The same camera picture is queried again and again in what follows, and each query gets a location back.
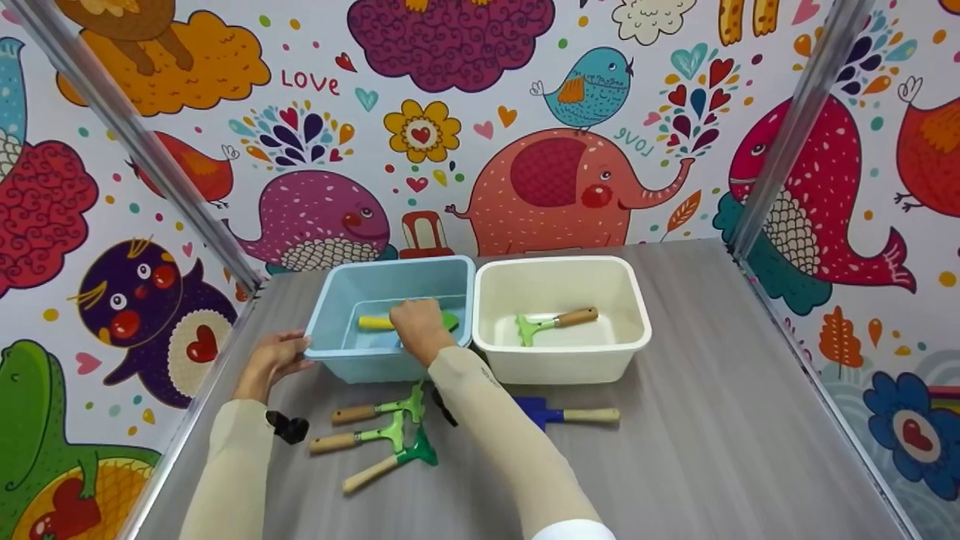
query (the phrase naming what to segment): blue bird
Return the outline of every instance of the blue bird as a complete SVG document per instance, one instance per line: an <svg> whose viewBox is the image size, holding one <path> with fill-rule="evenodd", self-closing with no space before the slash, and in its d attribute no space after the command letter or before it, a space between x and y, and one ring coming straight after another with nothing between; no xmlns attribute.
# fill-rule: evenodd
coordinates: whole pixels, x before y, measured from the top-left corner
<svg viewBox="0 0 960 540"><path fill-rule="evenodd" d="M597 47L573 64L564 83L556 90L546 93L543 82L536 81L530 93L543 96L558 120L586 131L610 119L623 107L633 76L633 60L627 62L620 51L611 47Z"/></svg>

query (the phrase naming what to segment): orange cloud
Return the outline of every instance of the orange cloud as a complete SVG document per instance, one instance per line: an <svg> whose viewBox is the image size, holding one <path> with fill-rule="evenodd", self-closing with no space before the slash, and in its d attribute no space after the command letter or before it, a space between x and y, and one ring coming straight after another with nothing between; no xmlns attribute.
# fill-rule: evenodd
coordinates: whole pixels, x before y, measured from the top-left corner
<svg viewBox="0 0 960 540"><path fill-rule="evenodd" d="M246 28L227 26L217 15L198 11L186 23L174 21L171 29L193 56L189 71L177 67L173 55L156 41L139 43L156 67L155 73L144 76L110 39L86 29L80 37L143 116L176 114L184 107L212 109L222 99L246 99L254 86L270 82L270 68L260 59L260 42ZM70 102L86 106L60 73L57 87Z"/></svg>

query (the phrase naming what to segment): light blue plastic bin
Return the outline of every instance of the light blue plastic bin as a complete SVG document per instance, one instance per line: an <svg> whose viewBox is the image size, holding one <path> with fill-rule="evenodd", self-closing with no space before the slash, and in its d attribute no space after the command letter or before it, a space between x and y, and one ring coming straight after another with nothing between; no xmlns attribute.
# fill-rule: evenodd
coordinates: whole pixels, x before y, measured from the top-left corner
<svg viewBox="0 0 960 540"><path fill-rule="evenodd" d="M349 384L396 382L427 377L419 362L400 347L395 331L361 331L361 315L386 317L405 298L434 297L443 311L460 319L453 337L470 343L473 277L476 265L462 256L344 264L330 271L306 333L303 354L326 364Z"/></svg>

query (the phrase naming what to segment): hand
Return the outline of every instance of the hand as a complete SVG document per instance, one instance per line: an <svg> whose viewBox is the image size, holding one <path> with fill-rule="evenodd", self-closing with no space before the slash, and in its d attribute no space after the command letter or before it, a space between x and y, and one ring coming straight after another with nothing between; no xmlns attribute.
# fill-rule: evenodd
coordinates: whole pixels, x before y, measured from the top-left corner
<svg viewBox="0 0 960 540"><path fill-rule="evenodd" d="M266 335L253 350L233 399L257 400L265 405L270 397L270 389L280 379L316 364L303 359L303 351L309 345L310 336L304 336L303 330Z"/></svg>
<svg viewBox="0 0 960 540"><path fill-rule="evenodd" d="M403 348L423 367L429 368L441 349L457 346L453 336L444 328L440 304L434 298L404 300L391 308L390 322L394 323Z"/></svg>

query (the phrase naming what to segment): green dinosaur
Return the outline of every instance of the green dinosaur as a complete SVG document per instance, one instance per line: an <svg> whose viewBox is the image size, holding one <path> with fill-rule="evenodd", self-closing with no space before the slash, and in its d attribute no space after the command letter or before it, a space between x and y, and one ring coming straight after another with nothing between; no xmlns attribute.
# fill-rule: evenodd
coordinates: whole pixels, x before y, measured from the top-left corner
<svg viewBox="0 0 960 540"><path fill-rule="evenodd" d="M64 540L104 521L122 524L126 516L115 515L116 502L98 497L100 469L118 459L153 469L160 458L143 448L68 442L60 361L34 341L16 341L0 355L0 411L0 540L22 530L17 525L34 499L78 467L80 477L60 482L56 511L41 516L43 524L31 524L30 537ZM103 508L105 503L113 509Z"/></svg>

